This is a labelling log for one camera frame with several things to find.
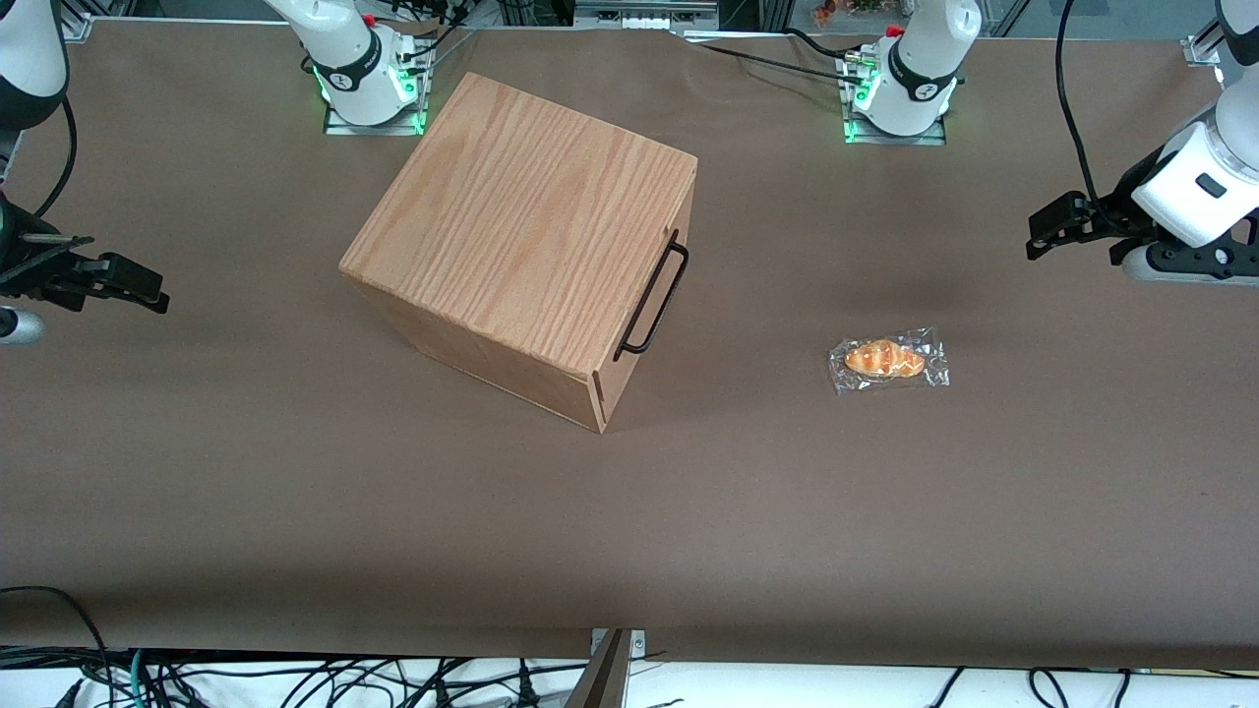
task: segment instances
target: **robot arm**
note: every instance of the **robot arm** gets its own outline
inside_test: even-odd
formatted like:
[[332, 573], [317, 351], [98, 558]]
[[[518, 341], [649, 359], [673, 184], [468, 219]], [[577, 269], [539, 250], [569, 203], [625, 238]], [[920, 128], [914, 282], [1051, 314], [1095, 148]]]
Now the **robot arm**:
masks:
[[903, 35], [862, 48], [875, 71], [854, 110], [889, 135], [927, 131], [948, 110], [957, 71], [982, 25], [974, 0], [922, 0]]
[[[1259, 285], [1259, 3], [1216, 0], [1243, 77], [1090, 204], [1064, 194], [1029, 219], [1029, 260], [1119, 238], [1110, 261], [1139, 280]], [[1233, 238], [1249, 224], [1249, 243]]]
[[417, 71], [413, 38], [369, 23], [353, 0], [266, 0], [297, 33], [315, 63], [329, 105], [347, 122], [383, 123], [418, 96], [404, 72]]
[[[0, 0], [0, 130], [34, 127], [62, 103], [69, 120], [57, 8], [57, 0]], [[31, 214], [0, 193], [0, 296], [44, 300], [76, 312], [88, 297], [166, 311], [170, 299], [161, 292], [160, 275], [117, 253], [76, 253], [93, 239], [62, 236], [40, 217], [40, 209]], [[43, 329], [37, 315], [0, 307], [0, 344], [29, 344]]]
[[0, 130], [42, 123], [65, 98], [57, 0], [0, 0]]

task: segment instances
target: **black metal handle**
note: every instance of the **black metal handle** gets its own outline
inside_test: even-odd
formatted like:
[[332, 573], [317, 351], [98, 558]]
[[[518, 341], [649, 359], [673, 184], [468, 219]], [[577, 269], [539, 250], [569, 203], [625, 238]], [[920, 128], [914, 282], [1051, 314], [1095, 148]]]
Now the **black metal handle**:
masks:
[[[660, 280], [660, 272], [665, 270], [665, 261], [667, 261], [669, 254], [674, 252], [682, 256], [682, 262], [677, 266], [677, 275], [674, 276], [674, 282], [669, 286], [669, 292], [665, 294], [665, 301], [660, 305], [660, 312], [656, 312], [656, 320], [651, 323], [651, 329], [647, 331], [647, 336], [643, 338], [642, 344], [630, 344], [630, 335], [633, 334], [633, 328], [638, 325], [638, 317], [642, 315], [642, 309], [647, 306], [647, 299], [651, 297], [651, 292], [656, 288], [656, 281]], [[656, 330], [660, 329], [660, 319], [665, 316], [665, 310], [669, 309], [669, 301], [674, 299], [674, 291], [677, 290], [677, 283], [682, 280], [682, 273], [686, 272], [686, 263], [690, 260], [691, 252], [687, 251], [681, 243], [677, 243], [677, 229], [675, 228], [672, 236], [669, 237], [669, 244], [665, 246], [665, 252], [660, 256], [660, 261], [656, 261], [656, 270], [651, 271], [651, 278], [647, 281], [647, 290], [645, 290], [642, 297], [638, 299], [638, 306], [633, 309], [633, 316], [630, 317], [630, 325], [626, 326], [626, 333], [621, 336], [621, 344], [617, 345], [617, 351], [612, 355], [613, 362], [621, 359], [622, 351], [642, 354], [648, 346], [651, 346], [651, 340], [656, 339]]]

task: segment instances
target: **plastic wrapper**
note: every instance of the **plastic wrapper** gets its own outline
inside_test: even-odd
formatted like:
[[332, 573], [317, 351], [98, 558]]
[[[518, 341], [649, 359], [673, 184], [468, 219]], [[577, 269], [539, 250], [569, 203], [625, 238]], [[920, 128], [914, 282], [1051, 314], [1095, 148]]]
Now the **plastic wrapper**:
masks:
[[831, 380], [841, 396], [879, 388], [948, 385], [948, 359], [935, 328], [846, 339], [831, 349]]

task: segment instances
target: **table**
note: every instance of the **table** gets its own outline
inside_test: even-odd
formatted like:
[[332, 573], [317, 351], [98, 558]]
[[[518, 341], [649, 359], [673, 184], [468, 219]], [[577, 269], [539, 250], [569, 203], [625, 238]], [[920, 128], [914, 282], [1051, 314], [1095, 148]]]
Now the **table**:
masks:
[[[889, 149], [844, 144], [825, 79], [663, 33], [458, 47], [437, 111], [476, 71], [700, 159], [691, 268], [597, 436], [339, 277], [414, 140], [320, 135], [290, 30], [98, 23], [48, 218], [172, 305], [39, 307], [40, 345], [0, 353], [0, 582], [130, 646], [580, 655], [631, 625], [675, 659], [1259, 664], [1259, 300], [1102, 246], [1025, 261], [1080, 184], [1051, 57], [977, 43], [948, 146]], [[1066, 71], [1104, 189], [1217, 91], [1172, 43], [1071, 43]], [[15, 203], [62, 135], [29, 136]], [[836, 341], [924, 325], [953, 385], [835, 396]], [[87, 639], [0, 610], [0, 641]]]

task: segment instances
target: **wooden box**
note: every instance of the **wooden box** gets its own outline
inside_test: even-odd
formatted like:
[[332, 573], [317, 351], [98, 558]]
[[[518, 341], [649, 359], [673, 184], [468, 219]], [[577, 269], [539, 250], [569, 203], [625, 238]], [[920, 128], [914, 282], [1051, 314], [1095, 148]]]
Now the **wooden box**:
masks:
[[602, 432], [685, 271], [695, 168], [470, 73], [341, 272], [424, 354]]

